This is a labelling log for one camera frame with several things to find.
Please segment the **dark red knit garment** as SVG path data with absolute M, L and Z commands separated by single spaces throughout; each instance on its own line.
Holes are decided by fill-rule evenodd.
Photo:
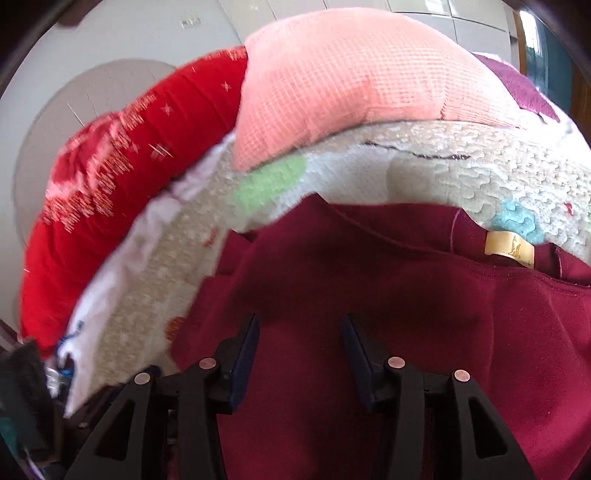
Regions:
M 353 384 L 342 319 L 424 372 L 468 371 L 541 479 L 590 461 L 590 269 L 552 244 L 525 268 L 440 205 L 318 195 L 226 237 L 171 346 L 187 368 L 249 314 L 260 338 L 245 401 L 219 430 L 232 479 L 366 479 L 379 428 Z

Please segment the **white bed sheet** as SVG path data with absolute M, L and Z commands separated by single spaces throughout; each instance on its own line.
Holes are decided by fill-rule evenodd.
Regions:
M 54 354 L 58 363 L 74 361 L 65 413 L 70 416 L 90 394 L 94 356 L 107 321 L 131 283 L 147 266 L 148 259 L 167 227 L 181 208 L 209 183 L 221 156 L 235 140 L 226 135 L 204 159 L 190 167 L 180 179 L 150 200 L 134 220 L 122 243 L 107 257 L 79 297 L 66 334 Z

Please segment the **beige patchwork quilt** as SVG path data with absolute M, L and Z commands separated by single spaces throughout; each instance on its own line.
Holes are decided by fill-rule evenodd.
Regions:
M 165 227 L 107 321 L 90 391 L 145 364 L 169 368 L 173 320 L 187 313 L 226 234 L 270 224 L 312 193 L 334 203 L 459 207 L 488 229 L 590 257 L 590 149 L 566 122 L 528 130 L 444 121 L 376 124 L 248 173 L 232 169 L 234 145 L 204 190 Z

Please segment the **red patterned duvet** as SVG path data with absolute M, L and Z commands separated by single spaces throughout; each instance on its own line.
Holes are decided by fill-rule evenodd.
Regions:
M 136 217 L 235 128 L 247 54 L 217 50 L 175 70 L 58 151 L 24 256 L 23 339 L 53 354 L 74 307 Z

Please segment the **purple pillow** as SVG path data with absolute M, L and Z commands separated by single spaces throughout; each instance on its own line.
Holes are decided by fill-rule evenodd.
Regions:
M 560 122 L 555 110 L 536 86 L 513 65 L 480 53 L 474 53 L 474 56 L 499 78 L 522 110 Z

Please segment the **blue window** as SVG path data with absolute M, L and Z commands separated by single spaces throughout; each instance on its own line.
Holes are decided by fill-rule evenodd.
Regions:
M 530 11 L 519 16 L 526 40 L 527 77 L 561 109 L 570 106 L 573 64 L 557 37 Z

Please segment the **pink striped pillow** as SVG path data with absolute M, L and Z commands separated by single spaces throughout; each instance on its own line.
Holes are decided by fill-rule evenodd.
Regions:
M 245 49 L 238 171 L 362 124 L 520 124 L 517 103 L 482 62 L 405 15 L 361 7 L 301 14 L 260 28 Z

